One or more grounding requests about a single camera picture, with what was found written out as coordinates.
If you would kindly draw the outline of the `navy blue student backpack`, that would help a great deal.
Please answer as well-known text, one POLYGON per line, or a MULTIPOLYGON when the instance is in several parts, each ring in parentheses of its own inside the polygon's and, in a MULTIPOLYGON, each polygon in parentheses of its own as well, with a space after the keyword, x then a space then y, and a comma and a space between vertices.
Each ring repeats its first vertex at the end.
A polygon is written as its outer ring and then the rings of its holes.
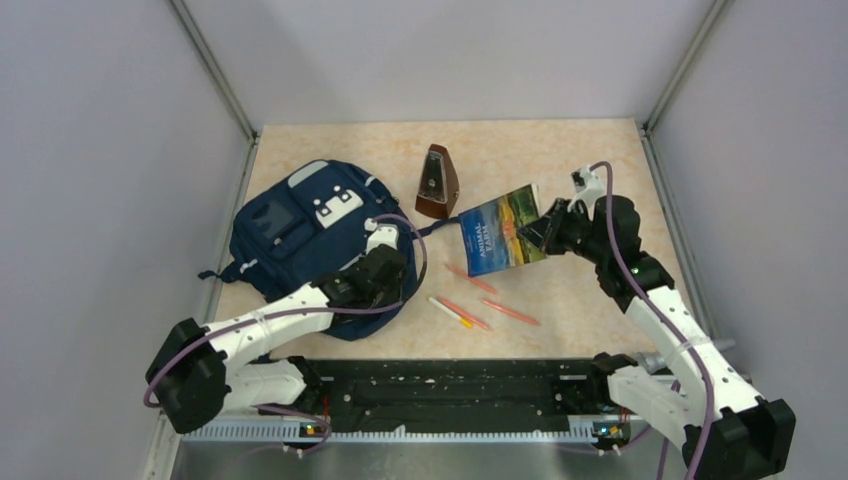
POLYGON ((248 201, 233 221, 231 263, 198 276, 246 282, 267 302, 280 300, 364 254, 365 222, 374 217, 399 228, 397 248, 407 273, 394 293, 407 301, 427 273, 416 259, 417 236, 404 224, 399 200, 377 177, 338 160, 311 161, 248 201))

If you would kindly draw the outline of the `blue green landscape book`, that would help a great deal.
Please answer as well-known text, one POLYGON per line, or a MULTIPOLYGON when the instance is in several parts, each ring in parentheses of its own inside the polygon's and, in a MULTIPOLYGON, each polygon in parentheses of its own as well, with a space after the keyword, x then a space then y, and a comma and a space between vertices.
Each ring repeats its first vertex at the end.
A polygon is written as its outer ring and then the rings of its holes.
POLYGON ((533 183, 460 213, 468 275, 479 277, 546 259, 518 235, 540 218, 538 186, 533 183))

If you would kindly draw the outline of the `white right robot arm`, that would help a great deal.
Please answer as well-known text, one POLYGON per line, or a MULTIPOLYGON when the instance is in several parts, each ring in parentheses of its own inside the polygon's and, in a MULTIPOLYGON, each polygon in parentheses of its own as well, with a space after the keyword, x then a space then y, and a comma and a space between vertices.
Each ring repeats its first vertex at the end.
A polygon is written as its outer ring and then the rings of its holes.
POLYGON ((763 479, 784 471, 796 416, 768 400, 725 359, 684 304, 662 263, 644 251, 641 218, 623 196, 557 199, 521 239, 548 255, 573 253, 595 267, 602 291, 654 343, 676 389, 628 354, 596 355, 586 385, 600 412, 641 417, 681 453, 689 479, 763 479))

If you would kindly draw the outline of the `brown wooden metronome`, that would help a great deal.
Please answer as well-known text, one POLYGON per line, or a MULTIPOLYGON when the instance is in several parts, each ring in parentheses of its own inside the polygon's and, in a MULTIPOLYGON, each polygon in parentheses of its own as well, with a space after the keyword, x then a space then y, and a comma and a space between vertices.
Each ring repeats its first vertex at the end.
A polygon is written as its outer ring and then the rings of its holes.
POLYGON ((419 180, 416 211, 433 219, 448 219, 459 192, 458 174, 449 151, 442 145, 431 144, 419 180))

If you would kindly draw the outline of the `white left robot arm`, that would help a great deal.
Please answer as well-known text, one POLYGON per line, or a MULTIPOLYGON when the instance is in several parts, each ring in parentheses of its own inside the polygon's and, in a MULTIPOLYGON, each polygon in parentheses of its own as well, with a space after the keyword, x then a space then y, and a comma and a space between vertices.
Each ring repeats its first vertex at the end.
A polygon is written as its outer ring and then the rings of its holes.
POLYGON ((346 269, 323 274, 246 314, 205 325, 182 320, 148 367, 143 403, 160 409, 180 434, 223 412, 265 404, 308 413, 319 404, 318 383, 291 360, 260 364, 258 358, 344 320, 398 308, 406 274, 405 255, 378 245, 346 269))

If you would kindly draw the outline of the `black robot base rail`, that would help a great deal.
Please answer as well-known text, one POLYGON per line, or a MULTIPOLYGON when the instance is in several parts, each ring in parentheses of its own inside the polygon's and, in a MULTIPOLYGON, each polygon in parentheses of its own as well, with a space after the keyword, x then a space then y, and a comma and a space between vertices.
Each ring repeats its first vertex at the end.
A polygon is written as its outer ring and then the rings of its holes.
POLYGON ((634 415, 594 397, 586 359, 290 360, 306 381, 293 409, 336 438, 541 433, 611 448, 640 433, 634 415))

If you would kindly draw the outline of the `pink pen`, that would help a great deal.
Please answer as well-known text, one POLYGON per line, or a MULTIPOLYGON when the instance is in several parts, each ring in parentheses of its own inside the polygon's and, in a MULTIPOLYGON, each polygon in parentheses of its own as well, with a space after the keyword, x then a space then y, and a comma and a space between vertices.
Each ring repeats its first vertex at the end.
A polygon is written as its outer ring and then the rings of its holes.
POLYGON ((481 299, 480 302, 483 305, 485 305, 485 306, 487 306, 491 309, 494 309, 495 311, 498 311, 498 312, 500 312, 500 313, 502 313, 506 316, 513 318, 513 319, 519 320, 519 321, 527 323, 529 325, 540 326, 540 322, 538 320, 536 320, 535 318, 533 318, 529 315, 526 315, 524 313, 521 313, 517 310, 511 309, 507 306, 504 306, 502 304, 496 303, 496 302, 488 300, 488 299, 481 299))
POLYGON ((454 275, 470 282, 471 284, 482 289, 483 291, 485 291, 489 294, 493 294, 493 295, 498 294, 498 291, 492 285, 490 285, 490 284, 488 284, 488 283, 486 283, 482 280, 471 277, 465 270, 463 270, 463 269, 461 269, 457 266, 454 266, 452 264, 449 264, 449 263, 445 263, 444 266, 445 266, 446 269, 448 269, 454 275))
POLYGON ((488 323, 484 322, 483 320, 478 319, 477 317, 473 316, 471 313, 469 313, 465 309, 463 309, 460 306, 456 305, 455 303, 447 300, 446 298, 437 297, 436 301, 439 304, 441 304, 446 310, 452 312, 455 316, 460 318, 462 321, 464 321, 468 324, 475 325, 476 327, 479 327, 479 328, 481 328, 485 331, 491 331, 492 330, 492 327, 488 323))

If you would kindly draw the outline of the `white yellow-tipped pen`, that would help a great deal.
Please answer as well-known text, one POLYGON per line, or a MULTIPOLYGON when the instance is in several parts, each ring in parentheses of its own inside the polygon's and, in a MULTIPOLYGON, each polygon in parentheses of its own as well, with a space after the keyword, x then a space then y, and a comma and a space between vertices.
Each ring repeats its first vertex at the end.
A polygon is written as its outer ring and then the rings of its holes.
POLYGON ((460 315, 460 314, 459 314, 459 313, 457 313, 456 311, 452 310, 452 309, 451 309, 451 308, 449 308, 447 305, 445 305, 444 303, 442 303, 441 301, 439 301, 437 298, 434 298, 434 297, 428 297, 428 298, 427 298, 427 300, 428 300, 428 302, 429 302, 431 305, 433 305, 435 308, 437 308, 438 310, 440 310, 441 312, 443 312, 445 315, 449 316, 449 317, 450 317, 450 318, 452 318, 453 320, 456 320, 456 321, 457 321, 457 322, 459 322, 461 325, 463 325, 465 328, 468 328, 468 329, 472 329, 472 328, 473 328, 473 324, 472 324, 472 322, 471 322, 469 319, 467 319, 467 318, 463 317, 462 315, 460 315))

